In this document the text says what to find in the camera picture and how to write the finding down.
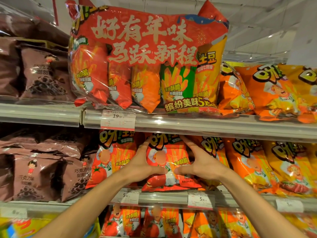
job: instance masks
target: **forearm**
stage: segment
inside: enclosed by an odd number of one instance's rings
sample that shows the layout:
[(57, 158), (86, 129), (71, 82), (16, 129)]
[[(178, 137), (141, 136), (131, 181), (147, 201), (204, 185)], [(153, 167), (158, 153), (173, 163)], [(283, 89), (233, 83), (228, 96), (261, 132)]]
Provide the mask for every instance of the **forearm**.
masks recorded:
[(127, 185), (122, 172), (113, 173), (42, 228), (34, 238), (82, 238), (119, 190)]
[(234, 171), (224, 172), (220, 182), (232, 194), (261, 238), (307, 238)]

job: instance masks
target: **person's right hand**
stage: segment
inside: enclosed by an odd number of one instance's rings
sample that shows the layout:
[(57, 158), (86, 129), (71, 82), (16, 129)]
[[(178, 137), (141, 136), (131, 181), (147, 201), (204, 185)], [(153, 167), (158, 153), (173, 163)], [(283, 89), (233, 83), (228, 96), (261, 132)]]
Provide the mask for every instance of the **person's right hand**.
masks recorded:
[(177, 167), (174, 170), (175, 174), (191, 174), (206, 180), (220, 180), (224, 173), (230, 171), (230, 169), (221, 164), (219, 160), (209, 155), (184, 135), (180, 135), (180, 138), (193, 151), (195, 161), (191, 165)]

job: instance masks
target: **finger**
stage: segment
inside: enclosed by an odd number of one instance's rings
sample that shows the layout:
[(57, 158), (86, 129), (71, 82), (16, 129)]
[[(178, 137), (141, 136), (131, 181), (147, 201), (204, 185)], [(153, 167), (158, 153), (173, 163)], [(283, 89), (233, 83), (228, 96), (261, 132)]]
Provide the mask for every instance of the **finger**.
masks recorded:
[(192, 150), (199, 148), (194, 142), (187, 139), (184, 135), (180, 135), (180, 138), (185, 142), (185, 144)]
[(177, 167), (174, 170), (174, 174), (176, 174), (176, 175), (185, 175), (185, 174), (194, 175), (193, 174), (193, 166), (192, 165), (186, 165), (186, 166)]
[(148, 139), (145, 140), (144, 143), (139, 146), (137, 153), (146, 152), (152, 138), (153, 138), (153, 136), (148, 137)]
[(167, 174), (168, 170), (165, 167), (161, 166), (151, 166), (152, 174), (164, 175)]

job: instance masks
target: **hand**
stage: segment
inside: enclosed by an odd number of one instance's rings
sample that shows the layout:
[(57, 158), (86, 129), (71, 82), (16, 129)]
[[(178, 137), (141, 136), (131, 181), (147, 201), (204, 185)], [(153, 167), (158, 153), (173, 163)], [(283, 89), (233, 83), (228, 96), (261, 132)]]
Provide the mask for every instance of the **hand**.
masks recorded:
[(209, 155), (202, 148), (187, 139), (184, 135), (180, 135), (180, 138), (193, 151), (195, 161), (191, 165), (176, 168), (174, 170), (175, 174), (191, 174), (206, 180), (220, 180), (224, 173), (231, 171), (225, 165), (221, 164), (219, 160)]
[(168, 172), (165, 167), (151, 166), (146, 161), (146, 150), (152, 138), (149, 137), (141, 144), (130, 162), (118, 171), (127, 178), (128, 184), (144, 180), (153, 174), (164, 175)]

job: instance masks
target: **person's right arm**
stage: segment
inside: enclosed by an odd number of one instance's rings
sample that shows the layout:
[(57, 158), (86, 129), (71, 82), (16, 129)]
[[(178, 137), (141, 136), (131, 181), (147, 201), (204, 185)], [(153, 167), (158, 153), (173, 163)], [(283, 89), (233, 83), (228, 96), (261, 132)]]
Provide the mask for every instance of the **person's right arm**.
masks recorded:
[(211, 158), (208, 153), (186, 137), (181, 136), (181, 138), (193, 151), (195, 161), (191, 165), (176, 168), (174, 173), (219, 180), (231, 193), (261, 238), (307, 238), (236, 172), (221, 164), (217, 159)]

